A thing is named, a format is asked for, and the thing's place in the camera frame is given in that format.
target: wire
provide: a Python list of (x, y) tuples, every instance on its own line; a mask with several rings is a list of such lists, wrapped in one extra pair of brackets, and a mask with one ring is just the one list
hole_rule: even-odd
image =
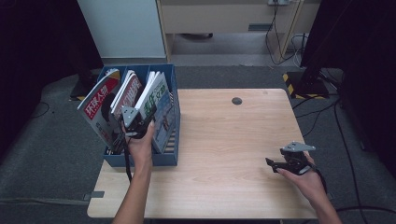
[(326, 71), (327, 71), (327, 74), (329, 75), (329, 77), (331, 77), (332, 80), (333, 80), (334, 82), (340, 83), (340, 81), (338, 81), (337, 78), (335, 78), (335, 77), (332, 75), (332, 73), (329, 71), (329, 68), (326, 68)]
[(301, 116), (296, 116), (296, 118), (302, 118), (302, 117), (305, 117), (305, 116), (308, 116), (308, 115), (311, 115), (311, 114), (318, 113), (317, 116), (315, 117), (315, 121), (314, 121), (314, 124), (312, 125), (311, 130), (309, 130), (308, 133), (305, 133), (305, 134), (303, 135), (303, 137), (306, 137), (307, 135), (309, 135), (310, 133), (312, 133), (312, 131), (313, 131), (314, 128), (315, 128), (315, 125), (317, 124), (318, 117), (319, 117), (320, 113), (323, 112), (323, 111), (325, 111), (325, 110), (328, 110), (328, 109), (331, 108), (332, 106), (336, 105), (340, 100), (341, 100), (341, 98), (338, 98), (335, 102), (333, 102), (333, 103), (331, 103), (330, 105), (324, 107), (323, 109), (320, 109), (320, 110), (317, 110), (317, 111), (313, 111), (313, 112), (310, 112), (310, 113), (307, 113), (307, 114), (304, 114), (304, 115), (301, 115)]
[(90, 202), (68, 199), (15, 198), (0, 199), (0, 203), (43, 203), (52, 205), (88, 205)]
[(311, 114), (321, 113), (321, 112), (331, 108), (332, 106), (334, 106), (334, 104), (337, 104), (339, 101), (340, 101), (340, 99), (336, 100), (335, 102), (331, 103), (330, 105), (327, 105), (323, 109), (312, 111), (312, 112), (309, 112), (307, 114), (303, 114), (303, 115), (300, 115), (300, 116), (296, 116), (296, 118), (299, 119), (299, 118), (302, 118), (302, 117), (305, 117), (305, 116), (308, 116), (308, 115), (311, 115)]
[(49, 104), (47, 104), (47, 103), (45, 103), (45, 102), (40, 102), (39, 104), (46, 105), (46, 106), (47, 106), (46, 111), (44, 111), (44, 112), (41, 113), (40, 115), (32, 116), (31, 119), (40, 118), (40, 117), (44, 116), (45, 114), (47, 114), (47, 112), (49, 112), (49, 110), (50, 110), (50, 105), (49, 105)]
[(129, 146), (129, 143), (131, 142), (131, 139), (132, 139), (132, 137), (129, 138), (128, 143), (126, 144), (125, 149), (124, 149), (125, 173), (126, 173), (126, 175), (128, 175), (129, 182), (132, 181), (131, 165), (129, 163), (129, 154), (130, 153), (129, 153), (129, 149), (128, 149), (128, 146)]
[(317, 97), (324, 97), (324, 96), (326, 96), (326, 95), (338, 95), (338, 93), (331, 93), (331, 94), (325, 94), (325, 95), (317, 94), (317, 95), (309, 96), (308, 98), (305, 98), (303, 101), (301, 101), (300, 103), (298, 103), (297, 105), (295, 105), (292, 109), (295, 109), (295, 108), (298, 107), (299, 105), (302, 105), (303, 103), (305, 103), (305, 102), (307, 102), (307, 101), (309, 101), (309, 100), (315, 99), (315, 98), (317, 98)]
[(268, 49), (268, 52), (269, 52), (269, 54), (270, 54), (270, 58), (271, 58), (271, 61), (273, 62), (273, 64), (278, 65), (278, 64), (282, 64), (283, 62), (285, 62), (285, 61), (287, 61), (288, 59), (292, 58), (292, 57), (294, 56), (294, 54), (291, 55), (291, 56), (289, 56), (289, 58), (284, 58), (283, 55), (281, 54), (279, 35), (278, 35), (278, 33), (277, 33), (277, 30), (276, 30), (276, 13), (277, 13), (278, 2), (275, 0), (274, 3), (275, 3), (275, 4), (274, 4), (274, 17), (273, 17), (273, 19), (272, 19), (272, 21), (271, 21), (271, 27), (274, 27), (275, 34), (276, 34), (276, 40), (277, 40), (277, 46), (278, 46), (278, 48), (279, 48), (280, 57), (281, 57), (281, 59), (283, 59), (283, 61), (280, 62), (280, 63), (276, 63), (276, 62), (274, 61), (274, 59), (273, 59), (273, 57), (272, 57), (271, 50), (270, 50), (270, 48), (269, 48), (269, 46), (268, 46), (268, 32), (265, 34), (265, 46), (266, 46), (267, 49)]
[(353, 162), (352, 162), (352, 159), (350, 157), (349, 148), (347, 146), (347, 141), (345, 139), (345, 136), (344, 136), (344, 133), (343, 133), (343, 130), (341, 128), (341, 124), (340, 124), (340, 121), (339, 121), (338, 115), (337, 115), (337, 104), (338, 104), (338, 102), (339, 101), (337, 101), (336, 104), (334, 105), (335, 121), (337, 123), (338, 131), (340, 132), (341, 137), (343, 139), (344, 147), (346, 149), (347, 158), (349, 160), (349, 166), (350, 166), (350, 170), (351, 170), (351, 173), (352, 173), (352, 179), (353, 179), (353, 184), (354, 184), (354, 187), (355, 187), (356, 199), (358, 200), (359, 211), (361, 212), (361, 217), (363, 218), (364, 223), (367, 224), (368, 223), (367, 222), (367, 218), (366, 218), (366, 216), (364, 215), (364, 213), (363, 213), (363, 211), (361, 209), (361, 196), (359, 195), (358, 182), (356, 180), (355, 169), (353, 167)]
[(376, 207), (376, 206), (352, 206), (352, 207), (345, 207), (345, 208), (338, 208), (335, 211), (337, 212), (345, 212), (345, 211), (351, 211), (351, 210), (358, 210), (358, 209), (364, 209), (364, 210), (374, 210), (374, 211), (380, 211), (380, 212), (387, 212), (387, 213), (393, 213), (396, 215), (396, 211), (388, 208), (383, 208), (383, 207)]
[(295, 35), (294, 37), (291, 38), (291, 44), (293, 45), (293, 48), (294, 48), (293, 63), (294, 63), (294, 65), (296, 65), (296, 67), (298, 67), (298, 68), (300, 68), (300, 69), (304, 69), (303, 67), (300, 66), (301, 63), (300, 63), (300, 61), (299, 61), (299, 59), (298, 59), (298, 56), (297, 56), (297, 54), (298, 54), (299, 51), (300, 51), (300, 52), (303, 52), (303, 50), (305, 49), (305, 48), (304, 48), (304, 42), (303, 42), (303, 44), (302, 44), (302, 47), (299, 48), (299, 49), (297, 49), (296, 46), (295, 46), (295, 44), (294, 44), (294, 38), (295, 38), (295, 37), (298, 37), (298, 36), (301, 36), (301, 37), (303, 38), (302, 41), (304, 41), (305, 38), (308, 38), (308, 37), (306, 37), (305, 35)]

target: black object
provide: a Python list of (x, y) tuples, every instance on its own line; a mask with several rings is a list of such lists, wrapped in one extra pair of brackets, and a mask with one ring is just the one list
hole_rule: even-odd
[(396, 1), (322, 0), (301, 66), (340, 68), (340, 88), (364, 150), (396, 177)]
[(322, 97), (328, 98), (329, 91), (324, 85), (323, 81), (316, 75), (319, 71), (309, 71), (308, 69), (304, 72), (287, 72), (288, 75), (288, 85), (292, 86), (293, 91), (290, 92), (291, 98), (296, 98), (297, 96), (307, 96), (307, 95), (320, 95)]
[(306, 159), (302, 151), (289, 152), (281, 148), (280, 154), (284, 156), (286, 162), (275, 162), (265, 158), (267, 165), (273, 168), (274, 173), (277, 173), (277, 168), (288, 170), (295, 175), (303, 175), (311, 168), (316, 170), (316, 166)]
[(124, 149), (125, 173), (128, 176), (129, 182), (131, 182), (132, 181), (132, 175), (131, 175), (131, 163), (129, 163), (129, 155), (130, 155), (130, 153), (129, 153), (129, 150), (128, 150), (128, 144), (125, 145), (125, 149)]
[(3, 1), (0, 7), (0, 161), (40, 102), (42, 89), (103, 67), (77, 0)]
[(154, 119), (155, 112), (157, 112), (157, 106), (152, 105), (149, 115), (147, 115), (145, 119), (142, 119), (141, 114), (134, 108), (126, 106), (123, 107), (122, 120), (125, 127), (125, 136), (135, 139), (141, 139), (142, 137), (144, 137), (146, 132), (148, 131), (149, 124)]

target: black cable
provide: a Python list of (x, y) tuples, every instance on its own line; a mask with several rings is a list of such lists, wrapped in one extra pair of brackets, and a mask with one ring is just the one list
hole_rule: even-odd
[(321, 112), (323, 112), (323, 110), (320, 111), (320, 112), (318, 112), (317, 117), (315, 118), (315, 121), (314, 121), (314, 124), (312, 125), (311, 130), (309, 130), (308, 133), (305, 133), (305, 134), (303, 135), (303, 137), (306, 137), (307, 135), (309, 135), (310, 133), (312, 133), (312, 131), (313, 131), (314, 128), (315, 128), (315, 125), (317, 124), (317, 121), (318, 121), (318, 118), (319, 118), (319, 115), (320, 115)]
[(305, 103), (305, 102), (307, 102), (307, 101), (309, 101), (309, 100), (315, 99), (315, 98), (317, 98), (317, 97), (324, 97), (324, 96), (326, 96), (326, 95), (338, 95), (338, 93), (335, 93), (335, 94), (324, 94), (324, 95), (317, 94), (317, 95), (309, 96), (308, 98), (305, 98), (303, 101), (301, 101), (300, 103), (298, 103), (297, 105), (295, 105), (292, 109), (295, 109), (297, 106), (302, 105), (303, 103)]
[(131, 165), (129, 164), (129, 142), (131, 141), (132, 138), (129, 138), (128, 143), (126, 144), (126, 147), (124, 149), (124, 159), (125, 159), (125, 172), (128, 175), (129, 182), (132, 181), (132, 175), (131, 175)]
[(320, 110), (317, 110), (317, 111), (313, 111), (313, 112), (309, 112), (309, 113), (304, 114), (304, 115), (301, 115), (301, 116), (296, 116), (296, 118), (298, 119), (298, 118), (302, 118), (302, 117), (305, 117), (305, 116), (308, 116), (308, 115), (311, 115), (311, 114), (318, 113), (317, 116), (316, 116), (316, 118), (315, 118), (314, 124), (312, 125), (311, 130), (309, 130), (308, 133), (305, 133), (305, 134), (303, 135), (303, 137), (306, 137), (307, 135), (309, 135), (310, 133), (312, 133), (312, 131), (313, 131), (314, 128), (315, 128), (315, 125), (317, 124), (318, 117), (319, 117), (320, 113), (323, 112), (323, 111), (325, 111), (325, 110), (328, 110), (328, 109), (331, 108), (332, 106), (336, 105), (339, 101), (340, 101), (340, 98), (339, 98), (338, 100), (336, 100), (335, 102), (331, 103), (330, 105), (324, 107), (323, 109), (320, 109)]
[(335, 83), (340, 83), (340, 84), (341, 84), (341, 81), (338, 81), (337, 78), (335, 78), (335, 77), (332, 75), (332, 73), (329, 71), (329, 68), (326, 68), (326, 71), (327, 71), (327, 74), (329, 75), (329, 77), (332, 78), (332, 81), (333, 81), (333, 82), (335, 82)]
[[(303, 38), (308, 39), (308, 37), (306, 37), (305, 35), (294, 35), (294, 36), (291, 38), (291, 44), (293, 45), (294, 51), (297, 50), (296, 45), (294, 44), (294, 38), (295, 38), (295, 37), (303, 37)], [(304, 45), (302, 45), (298, 50), (304, 50), (304, 49), (305, 49), (305, 47), (304, 47)]]
[(268, 52), (269, 52), (269, 55), (270, 55), (270, 58), (271, 58), (271, 61), (273, 62), (273, 64), (278, 65), (278, 64), (282, 64), (283, 62), (285, 62), (285, 61), (287, 61), (288, 59), (292, 58), (294, 55), (289, 56), (289, 58), (284, 58), (284, 57), (282, 56), (282, 54), (281, 54), (279, 35), (277, 34), (277, 30), (276, 30), (276, 13), (277, 13), (277, 6), (278, 6), (277, 0), (275, 0), (274, 3), (275, 3), (275, 4), (274, 4), (274, 17), (273, 17), (273, 19), (272, 19), (272, 21), (271, 21), (271, 27), (274, 27), (275, 34), (276, 34), (276, 40), (277, 40), (277, 46), (279, 47), (280, 57), (281, 57), (281, 59), (283, 59), (284, 61), (282, 61), (282, 62), (280, 62), (280, 63), (276, 63), (276, 62), (274, 61), (274, 59), (273, 59), (273, 57), (272, 57), (272, 55), (271, 55), (271, 50), (270, 50), (270, 48), (268, 47), (268, 32), (265, 34), (265, 46), (266, 46), (267, 49), (268, 49)]
[(339, 101), (337, 101), (336, 104), (334, 105), (335, 121), (337, 123), (338, 131), (340, 132), (341, 137), (343, 139), (344, 147), (346, 149), (347, 158), (349, 160), (349, 167), (350, 167), (350, 170), (351, 170), (351, 173), (352, 173), (352, 179), (353, 179), (353, 183), (354, 183), (356, 199), (358, 200), (359, 211), (361, 212), (361, 217), (363, 218), (364, 223), (368, 224), (367, 218), (366, 218), (366, 216), (364, 215), (364, 213), (363, 213), (363, 211), (361, 209), (361, 196), (359, 195), (358, 182), (356, 180), (355, 169), (353, 167), (353, 162), (352, 162), (352, 159), (350, 157), (349, 148), (347, 147), (347, 141), (346, 141), (346, 139), (344, 137), (344, 133), (343, 133), (343, 130), (341, 128), (341, 124), (340, 124), (340, 121), (339, 121), (338, 115), (337, 115), (337, 104), (338, 104), (338, 102)]
[(301, 40), (301, 54), (304, 55), (304, 50), (305, 50), (305, 33), (303, 33), (303, 38)]
[(332, 79), (336, 82), (339, 83), (339, 85), (343, 84), (344, 79), (345, 79), (345, 72), (343, 71), (343, 74), (341, 75), (341, 80), (338, 80), (337, 78), (335, 78), (332, 73), (329, 71), (329, 68), (326, 68), (327, 73), (329, 74), (330, 77), (332, 77)]
[(312, 111), (312, 112), (309, 112), (307, 114), (303, 114), (303, 115), (300, 115), (300, 116), (296, 116), (296, 118), (299, 119), (299, 118), (302, 118), (302, 117), (305, 117), (305, 116), (308, 116), (308, 115), (311, 115), (311, 114), (321, 113), (321, 112), (323, 112), (323, 111), (325, 111), (327, 109), (330, 109), (332, 106), (334, 106), (334, 104), (337, 104), (338, 101), (340, 101), (340, 99), (336, 100), (335, 102), (331, 103), (330, 105), (327, 105), (323, 109)]
[(352, 207), (345, 207), (345, 208), (338, 208), (335, 211), (337, 212), (345, 212), (345, 211), (351, 211), (351, 210), (358, 210), (358, 209), (364, 209), (364, 210), (374, 210), (374, 211), (380, 211), (380, 212), (386, 212), (386, 213), (393, 213), (396, 215), (396, 211), (388, 208), (383, 208), (383, 207), (376, 207), (376, 206), (352, 206)]
[(296, 67), (299, 67), (300, 69), (302, 69), (301, 63), (297, 56), (297, 53), (300, 51), (301, 55), (304, 54), (304, 43), (302, 44), (302, 46), (299, 49), (297, 49), (296, 45), (294, 44), (294, 38), (297, 36), (302, 36), (303, 37), (302, 42), (304, 42), (304, 35), (295, 35), (294, 37), (291, 38), (291, 44), (293, 45), (293, 51), (294, 51), (293, 63), (294, 63), (294, 65), (296, 65)]
[(50, 110), (50, 105), (49, 105), (49, 104), (47, 104), (47, 103), (45, 103), (45, 102), (40, 102), (39, 104), (46, 105), (46, 106), (47, 106), (46, 111), (44, 111), (44, 112), (41, 113), (40, 115), (30, 117), (30, 119), (40, 118), (40, 117), (44, 116), (45, 114), (47, 114), (47, 112), (49, 112), (49, 110)]
[(321, 70), (319, 70), (319, 77), (322, 80), (327, 81), (328, 83), (330, 83), (336, 90), (340, 89), (341, 84), (335, 79), (335, 78), (329, 78), (326, 74), (324, 74), (324, 72), (322, 72)]
[(50, 205), (88, 205), (90, 202), (82, 200), (69, 200), (69, 199), (46, 199), (46, 198), (12, 198), (0, 199), (2, 203), (41, 203)]

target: white wall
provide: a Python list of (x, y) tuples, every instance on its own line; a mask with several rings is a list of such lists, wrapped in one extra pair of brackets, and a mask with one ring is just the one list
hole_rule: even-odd
[(155, 0), (78, 0), (102, 58), (165, 58)]

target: magazine cover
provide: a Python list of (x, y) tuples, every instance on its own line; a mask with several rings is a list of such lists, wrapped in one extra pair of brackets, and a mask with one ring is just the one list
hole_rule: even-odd
[(134, 107), (143, 91), (143, 86), (134, 71), (129, 70), (127, 76), (112, 104), (111, 114), (116, 120), (120, 118), (121, 107), (123, 105)]
[(120, 89), (120, 70), (108, 69), (78, 106), (78, 111), (112, 150), (120, 133), (120, 125), (110, 115), (110, 106)]
[(157, 153), (163, 153), (175, 129), (175, 111), (164, 73), (151, 72), (148, 85), (140, 96), (135, 108), (145, 119), (156, 108), (154, 114), (155, 133), (152, 144)]

